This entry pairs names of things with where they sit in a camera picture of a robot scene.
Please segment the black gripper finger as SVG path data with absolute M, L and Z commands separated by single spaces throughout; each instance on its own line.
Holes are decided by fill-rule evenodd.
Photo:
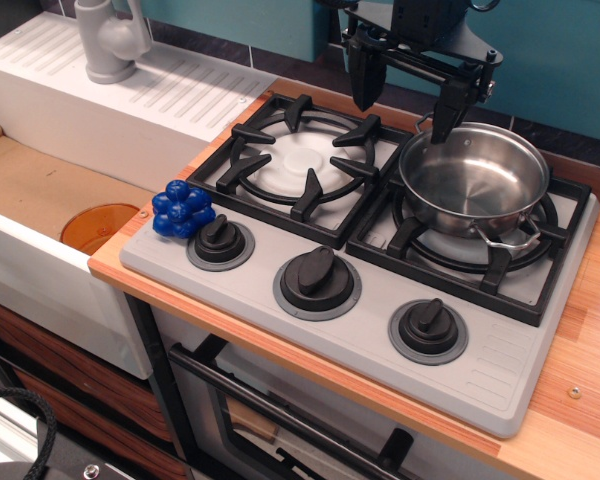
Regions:
M 452 130 L 459 126 L 478 98 L 478 81 L 453 77 L 440 87 L 433 111 L 431 143 L 443 144 Z
M 385 48 L 366 30 L 357 30 L 348 40 L 348 71 L 351 94 L 361 111 L 368 110 L 380 97 L 386 82 Z

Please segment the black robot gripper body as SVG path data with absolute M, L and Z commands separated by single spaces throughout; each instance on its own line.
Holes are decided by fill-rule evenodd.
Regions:
M 474 11 L 484 14 L 495 9 L 497 1 L 342 1 L 348 16 L 342 33 L 347 52 L 348 40 L 357 30 L 382 43 L 389 66 L 441 86 L 453 77 L 478 81 L 477 102 L 492 94 L 493 73 L 502 54 L 476 36 L 466 22 Z

